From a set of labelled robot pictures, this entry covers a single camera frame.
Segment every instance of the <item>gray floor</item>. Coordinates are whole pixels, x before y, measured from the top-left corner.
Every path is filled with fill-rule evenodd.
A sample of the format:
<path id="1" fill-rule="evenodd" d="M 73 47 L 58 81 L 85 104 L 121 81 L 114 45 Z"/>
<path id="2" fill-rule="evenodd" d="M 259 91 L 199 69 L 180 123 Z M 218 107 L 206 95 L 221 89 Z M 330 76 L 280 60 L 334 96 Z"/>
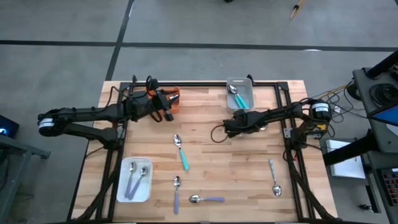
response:
<path id="1" fill-rule="evenodd" d="M 398 7 L 393 0 L 305 1 L 290 21 L 293 0 L 137 0 L 125 42 L 280 44 L 398 47 Z M 116 41 L 127 0 L 0 0 L 0 39 Z M 32 161 L 11 219 L 28 223 L 66 219 L 87 141 L 45 138 L 37 115 L 52 108 L 98 103 L 112 47 L 0 45 L 0 114 L 21 124 L 17 139 L 52 152 Z M 113 80 L 224 80 L 251 74 L 258 80 L 305 80 L 308 95 L 344 85 L 352 70 L 371 67 L 389 52 L 122 48 Z M 346 115 L 333 124 L 337 138 L 365 135 L 369 123 Z M 339 217 L 386 223 L 385 213 L 356 208 L 369 203 L 361 182 L 331 179 Z"/>

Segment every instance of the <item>white tray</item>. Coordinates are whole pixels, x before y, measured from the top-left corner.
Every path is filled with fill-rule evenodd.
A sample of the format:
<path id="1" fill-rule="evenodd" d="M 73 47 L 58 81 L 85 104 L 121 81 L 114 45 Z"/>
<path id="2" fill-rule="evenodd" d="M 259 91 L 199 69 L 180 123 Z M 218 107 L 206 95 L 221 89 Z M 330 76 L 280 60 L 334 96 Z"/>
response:
<path id="1" fill-rule="evenodd" d="M 148 167 L 148 174 L 141 179 L 141 183 L 138 186 L 137 192 L 134 197 L 129 200 L 128 198 L 124 197 L 127 189 L 127 183 L 130 178 L 130 166 L 131 162 L 136 162 L 137 169 L 132 174 L 132 182 L 131 182 L 131 189 L 135 186 L 137 180 L 140 178 L 141 169 L 144 166 Z M 145 157 L 127 157 L 122 160 L 122 165 L 120 169 L 120 178 L 119 178 L 119 185 L 118 185 L 118 194 L 116 199 L 118 202 L 145 202 L 150 197 L 150 189 L 152 187 L 152 162 L 150 159 Z"/>

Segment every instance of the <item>wooden table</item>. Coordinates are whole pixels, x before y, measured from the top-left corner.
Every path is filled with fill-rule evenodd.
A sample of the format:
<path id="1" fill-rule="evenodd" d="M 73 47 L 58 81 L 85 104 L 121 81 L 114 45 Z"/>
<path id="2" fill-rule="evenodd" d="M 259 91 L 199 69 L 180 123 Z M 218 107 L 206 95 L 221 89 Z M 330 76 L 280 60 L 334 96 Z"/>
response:
<path id="1" fill-rule="evenodd" d="M 307 97 L 304 82 L 287 81 L 292 101 Z M 104 106 L 111 86 L 120 82 L 105 82 L 99 106 Z M 223 119 L 226 112 L 225 87 L 180 87 L 180 112 L 174 121 L 156 123 L 147 116 L 138 123 L 130 122 L 127 129 L 123 157 L 148 157 L 154 170 L 152 192 L 145 203 L 116 202 L 114 222 L 280 222 L 297 221 L 290 175 L 282 158 L 284 140 L 280 123 L 271 123 L 260 133 L 228 139 L 217 144 L 210 139 L 210 131 Z M 275 90 L 254 87 L 256 110 L 276 108 Z M 105 128 L 108 122 L 95 122 Z M 185 172 L 173 144 L 173 135 L 179 134 L 190 170 Z M 88 152 L 101 146 L 91 142 Z M 84 163 L 72 218 L 81 215 L 94 199 L 101 185 L 106 151 L 98 151 Z M 310 188 L 321 204 L 337 216 L 330 184 L 318 149 L 306 148 L 303 157 Z M 269 159 L 274 160 L 282 196 L 272 193 L 273 180 Z M 173 178 L 179 175 L 180 211 L 174 214 Z M 202 197 L 225 197 L 225 203 L 188 201 L 193 194 Z M 110 191 L 104 204 L 108 210 Z M 304 214 L 307 216 L 303 192 L 300 189 Z"/>

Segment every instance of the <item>metal spoon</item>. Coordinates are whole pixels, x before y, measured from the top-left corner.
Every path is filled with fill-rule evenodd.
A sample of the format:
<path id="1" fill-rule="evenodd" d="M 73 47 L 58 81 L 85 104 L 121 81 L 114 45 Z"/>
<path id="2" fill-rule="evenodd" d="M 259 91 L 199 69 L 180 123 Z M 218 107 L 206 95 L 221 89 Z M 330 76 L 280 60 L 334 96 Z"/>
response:
<path id="1" fill-rule="evenodd" d="M 178 146 L 178 148 L 180 149 L 180 156 L 181 156 L 182 164 L 184 166 L 184 170 L 188 171 L 189 170 L 189 166 L 188 166 L 187 159 L 185 158 L 184 152 L 182 151 L 181 142 L 182 141 L 181 141 L 180 136 L 178 134 L 175 134 L 174 135 L 174 144 L 176 146 Z"/>
<path id="2" fill-rule="evenodd" d="M 275 196 L 279 197 L 282 195 L 282 187 L 276 184 L 274 163 L 272 162 L 272 159 L 269 160 L 269 165 L 271 166 L 272 177 L 274 178 L 274 186 L 272 187 L 272 191 L 274 192 Z"/>
<path id="3" fill-rule="evenodd" d="M 247 104 L 244 102 L 244 100 L 241 98 L 241 96 L 239 96 L 239 94 L 238 94 L 238 89 L 237 89 L 235 86 L 233 86 L 233 85 L 228 85 L 228 91 L 229 91 L 230 93 L 232 93 L 233 95 L 235 95 L 235 100 L 236 100 L 236 102 L 237 102 L 237 104 L 238 104 L 238 106 L 239 106 L 240 108 L 249 109 L 249 107 L 248 107 Z"/>
<path id="4" fill-rule="evenodd" d="M 174 187 L 175 187 L 174 214 L 178 214 L 178 188 L 180 187 L 180 184 L 181 184 L 180 177 L 176 176 L 174 178 Z"/>
<path id="5" fill-rule="evenodd" d="M 126 193 L 124 194 L 124 196 L 126 198 L 129 197 L 129 194 L 130 194 L 130 191 L 131 191 L 132 173 L 134 173 L 136 171 L 136 169 L 137 169 L 136 162 L 131 162 L 129 182 L 127 183 Z"/>
<path id="6" fill-rule="evenodd" d="M 210 198 L 201 198 L 199 195 L 192 195 L 189 197 L 189 201 L 192 203 L 198 203 L 201 200 L 211 201 L 211 202 L 225 202 L 225 198 L 223 197 L 210 197 Z"/>
<path id="7" fill-rule="evenodd" d="M 134 188 L 132 189 L 131 193 L 129 194 L 129 200 L 131 200 L 131 199 L 134 197 L 134 195 L 136 194 L 136 191 L 137 191 L 137 189 L 138 189 L 138 186 L 139 186 L 139 183 L 140 183 L 141 179 L 142 179 L 143 177 L 145 177 L 147 174 L 148 174 L 148 167 L 144 166 L 144 167 L 141 169 L 141 176 L 140 176 L 140 178 L 138 179 L 137 183 L 135 184 Z"/>

